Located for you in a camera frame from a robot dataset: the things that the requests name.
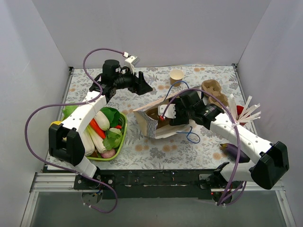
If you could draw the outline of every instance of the floral tablecloth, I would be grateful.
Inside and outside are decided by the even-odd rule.
[[[136,68],[143,71],[146,82],[153,91],[142,96],[129,92],[127,89],[118,90],[107,104],[116,108],[127,116],[128,127],[125,142],[120,154],[111,161],[91,162],[100,169],[202,169],[217,168],[222,162],[230,161],[221,150],[219,144],[227,142],[221,136],[196,125],[193,132],[200,135],[201,142],[193,144],[186,139],[185,134],[177,134],[165,139],[150,139],[141,134],[133,113],[133,109],[153,102],[165,96],[170,87],[169,72],[172,69],[183,70],[184,80],[190,87],[201,86],[207,79],[215,79],[222,86],[222,93],[233,94],[238,105],[244,105],[241,90],[232,66],[174,66]],[[102,69],[89,69],[89,73],[96,77]],[[73,73],[66,102],[82,101],[92,82],[82,69]],[[174,87],[172,92],[186,88],[185,84]],[[64,165],[61,161],[48,155],[52,163]]]

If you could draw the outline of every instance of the basket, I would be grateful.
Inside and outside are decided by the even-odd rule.
[[[109,160],[112,160],[115,157],[117,157],[117,155],[120,153],[120,150],[123,146],[125,135],[126,135],[126,128],[127,128],[127,118],[126,118],[125,114],[123,114],[123,113],[120,113],[119,124],[121,124],[121,126],[122,126],[121,132],[122,132],[123,136],[122,136],[122,141],[121,141],[121,144],[120,144],[119,148],[116,148],[116,154],[114,156],[110,157],[110,158],[102,158],[101,155],[97,152],[97,155],[99,157],[87,156],[88,159],[93,159],[93,160],[96,160],[96,161],[109,161]]]

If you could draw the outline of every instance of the purple eggplant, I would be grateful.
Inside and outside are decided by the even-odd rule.
[[[220,144],[221,147],[220,149],[229,157],[231,157],[232,159],[236,160],[237,158],[237,153],[238,153],[238,148],[231,144],[231,143],[221,143]],[[249,162],[250,158],[243,152],[240,152],[240,159],[239,159],[239,163],[246,163]]]

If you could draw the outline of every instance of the white wall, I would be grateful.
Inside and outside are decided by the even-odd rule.
[[[270,0],[33,2],[67,64],[82,68],[98,47],[138,55],[141,66],[238,63]],[[96,53],[88,66],[117,56]]]
[[[283,178],[297,226],[303,226],[303,0],[272,0],[240,62],[245,95],[261,103],[261,136],[288,147]]]
[[[0,0],[0,21],[0,226],[16,227],[43,165],[26,147],[24,125],[36,108],[61,101],[68,67],[31,0]],[[30,124],[30,142],[42,157],[57,112],[42,111]]]

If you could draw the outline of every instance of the red container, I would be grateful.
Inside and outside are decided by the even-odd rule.
[[[242,113],[242,111],[244,110],[244,107],[243,106],[241,106],[241,105],[238,105],[237,106],[237,115],[239,116],[241,113]]]

